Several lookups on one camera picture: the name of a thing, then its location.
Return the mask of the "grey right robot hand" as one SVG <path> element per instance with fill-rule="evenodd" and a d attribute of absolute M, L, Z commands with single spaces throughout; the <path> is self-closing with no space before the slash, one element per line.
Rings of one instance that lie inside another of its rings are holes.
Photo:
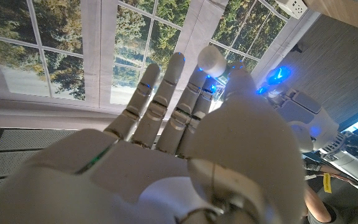
<path fill-rule="evenodd" d="M 131 141 L 118 120 L 75 132 L 7 178 L 0 223 L 298 223 L 305 183 L 290 127 L 242 63 L 227 68 L 220 54 L 202 53 L 198 65 L 229 80 L 189 142 L 160 130 L 153 106 Z"/>

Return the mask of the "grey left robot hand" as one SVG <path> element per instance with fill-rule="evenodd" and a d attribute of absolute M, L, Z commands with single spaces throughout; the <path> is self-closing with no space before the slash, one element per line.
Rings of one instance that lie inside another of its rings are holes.
<path fill-rule="evenodd" d="M 316 100 L 285 84 L 290 74 L 287 67 L 274 68 L 257 93 L 264 96 L 289 125 L 300 152 L 329 154 L 337 151 L 345 141 L 338 131 L 339 125 Z"/>

